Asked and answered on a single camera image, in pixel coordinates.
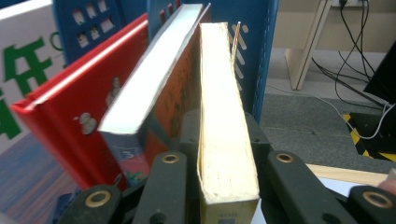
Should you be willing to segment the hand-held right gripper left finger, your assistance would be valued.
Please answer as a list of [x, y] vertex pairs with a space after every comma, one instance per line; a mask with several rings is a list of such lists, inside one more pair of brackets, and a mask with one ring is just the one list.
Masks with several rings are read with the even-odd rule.
[[132, 224], [200, 224], [198, 109], [184, 115], [181, 136], [153, 163]]

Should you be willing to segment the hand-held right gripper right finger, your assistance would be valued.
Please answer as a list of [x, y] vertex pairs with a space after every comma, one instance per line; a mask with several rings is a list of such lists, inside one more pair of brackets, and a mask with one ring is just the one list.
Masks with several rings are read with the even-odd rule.
[[267, 224], [358, 224], [298, 156], [272, 149], [258, 122], [246, 121]]

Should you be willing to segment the yellow paperback book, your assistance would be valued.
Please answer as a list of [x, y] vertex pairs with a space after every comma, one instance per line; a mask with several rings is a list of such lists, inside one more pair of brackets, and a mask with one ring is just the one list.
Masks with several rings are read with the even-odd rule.
[[200, 25], [201, 118], [197, 175], [202, 224], [250, 224], [259, 184], [231, 60], [228, 24]]

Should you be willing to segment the dark blue illustrated novel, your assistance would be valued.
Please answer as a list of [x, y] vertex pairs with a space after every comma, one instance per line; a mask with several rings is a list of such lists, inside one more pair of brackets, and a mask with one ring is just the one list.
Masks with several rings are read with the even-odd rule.
[[150, 42], [103, 116], [98, 132], [129, 186], [149, 176], [155, 157], [180, 135], [183, 116], [196, 107], [199, 24], [210, 4], [183, 4]]

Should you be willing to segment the red hardcover book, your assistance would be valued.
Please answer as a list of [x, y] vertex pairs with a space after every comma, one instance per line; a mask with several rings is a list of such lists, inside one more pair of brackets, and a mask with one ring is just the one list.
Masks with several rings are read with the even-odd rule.
[[127, 188], [97, 127], [148, 47], [143, 14], [11, 106], [81, 189]]

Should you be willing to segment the blue plastic file rack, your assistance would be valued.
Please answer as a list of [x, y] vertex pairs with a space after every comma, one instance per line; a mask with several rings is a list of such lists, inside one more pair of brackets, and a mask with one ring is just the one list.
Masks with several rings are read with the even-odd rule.
[[259, 123], [262, 102], [276, 26], [279, 0], [52, 0], [56, 26], [60, 31], [65, 60], [72, 64], [93, 51], [112, 35], [97, 40], [90, 38], [86, 47], [77, 37], [105, 16], [98, 11], [94, 16], [88, 8], [97, 10], [101, 2], [118, 8], [110, 13], [117, 17], [116, 27], [132, 22], [141, 13], [148, 13], [148, 36], [154, 37], [160, 27], [182, 4], [202, 4], [209, 7], [208, 18], [213, 22], [227, 21], [229, 31], [242, 22], [238, 38], [235, 71], [243, 107], [250, 117], [247, 122]]

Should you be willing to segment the striped-tape stand base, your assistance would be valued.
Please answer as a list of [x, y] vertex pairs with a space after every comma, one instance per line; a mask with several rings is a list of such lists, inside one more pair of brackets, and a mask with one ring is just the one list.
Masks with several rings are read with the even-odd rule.
[[380, 115], [351, 112], [343, 115], [357, 152], [371, 159], [396, 162], [396, 127], [378, 128]]

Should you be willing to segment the black curtain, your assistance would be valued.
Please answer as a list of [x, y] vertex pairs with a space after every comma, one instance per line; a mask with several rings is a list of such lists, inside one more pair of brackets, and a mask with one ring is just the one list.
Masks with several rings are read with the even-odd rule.
[[364, 91], [388, 103], [396, 103], [396, 41], [375, 70]]

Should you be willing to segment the beige wooden desk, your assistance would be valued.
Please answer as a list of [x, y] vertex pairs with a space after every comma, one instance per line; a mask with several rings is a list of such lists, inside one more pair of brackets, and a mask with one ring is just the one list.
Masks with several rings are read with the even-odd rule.
[[396, 0], [336, 7], [335, 0], [279, 0], [273, 47], [285, 50], [290, 85], [299, 90], [317, 49], [348, 51], [363, 34], [364, 52], [387, 52], [396, 42]]

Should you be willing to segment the white book green print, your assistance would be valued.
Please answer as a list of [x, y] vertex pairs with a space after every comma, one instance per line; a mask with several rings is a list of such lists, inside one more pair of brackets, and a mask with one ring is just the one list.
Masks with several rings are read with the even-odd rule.
[[10, 106], [64, 68], [51, 0], [0, 0], [0, 224], [46, 224], [76, 184]]

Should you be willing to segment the white wall socket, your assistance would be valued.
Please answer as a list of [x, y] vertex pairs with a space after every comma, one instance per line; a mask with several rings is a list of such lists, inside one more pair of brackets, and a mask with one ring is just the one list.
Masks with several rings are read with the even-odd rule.
[[367, 6], [370, 3], [370, 0], [332, 0], [332, 7], [340, 7], [343, 5], [344, 7], [363, 7]]

